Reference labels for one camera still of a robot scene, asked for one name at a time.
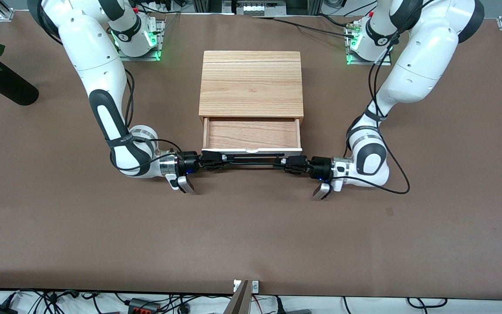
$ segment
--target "open drawer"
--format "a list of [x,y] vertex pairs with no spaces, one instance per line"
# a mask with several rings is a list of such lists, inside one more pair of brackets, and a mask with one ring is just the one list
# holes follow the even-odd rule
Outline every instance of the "open drawer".
[[300,155],[299,119],[205,117],[203,150]]

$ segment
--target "black vase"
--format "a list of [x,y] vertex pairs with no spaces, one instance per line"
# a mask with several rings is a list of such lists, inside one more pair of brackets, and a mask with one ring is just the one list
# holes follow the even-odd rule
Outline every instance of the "black vase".
[[0,94],[21,106],[32,104],[38,99],[38,89],[20,77],[0,61]]

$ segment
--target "brown table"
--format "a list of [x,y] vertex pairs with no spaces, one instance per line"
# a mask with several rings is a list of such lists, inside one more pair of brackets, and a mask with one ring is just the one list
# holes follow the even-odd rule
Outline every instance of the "brown table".
[[[180,16],[167,32],[160,62],[125,64],[134,123],[199,150],[204,50],[300,51],[304,153],[343,153],[369,100],[369,67],[346,65],[341,38],[222,15]],[[346,187],[326,201],[310,199],[317,182],[272,169],[199,173],[195,195],[124,177],[63,48],[28,12],[0,24],[0,42],[2,61],[40,90],[29,107],[0,96],[0,287],[229,293],[232,280],[253,278],[263,294],[502,299],[494,20],[458,48],[434,92],[382,126],[411,193]],[[402,189],[391,171],[388,187]]]

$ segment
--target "wooden box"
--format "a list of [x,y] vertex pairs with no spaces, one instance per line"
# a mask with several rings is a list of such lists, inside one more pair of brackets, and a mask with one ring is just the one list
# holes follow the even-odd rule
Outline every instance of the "wooden box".
[[299,155],[299,52],[205,51],[199,116],[203,150]]

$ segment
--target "white floor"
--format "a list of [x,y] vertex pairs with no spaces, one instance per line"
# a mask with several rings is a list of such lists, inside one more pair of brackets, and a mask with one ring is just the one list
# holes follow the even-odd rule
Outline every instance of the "white floor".
[[[0,291],[0,304],[12,293],[12,291]],[[145,300],[161,300],[167,295],[161,294],[119,294],[121,298],[133,297]],[[11,308],[19,314],[26,314],[32,307],[38,296],[34,292],[22,292],[13,298]],[[263,314],[277,311],[275,298],[272,296],[259,296]],[[291,297],[281,296],[286,312],[309,309],[313,314],[347,314],[341,297]],[[404,298],[346,298],[352,314],[424,314],[423,310],[417,310],[408,306]],[[103,313],[119,312],[127,313],[127,306],[122,304],[113,294],[100,294],[96,298],[99,309]],[[221,314],[224,312],[229,299],[227,298],[198,298],[189,303],[191,314]],[[440,300],[424,299],[426,305],[438,304]],[[81,297],[72,299],[64,297],[59,299],[60,306],[65,314],[96,314],[92,300],[84,300]],[[43,314],[44,306],[38,309]],[[261,314],[255,302],[251,304],[251,314]],[[498,300],[448,300],[448,304],[441,308],[428,309],[428,314],[502,314],[502,301]]]

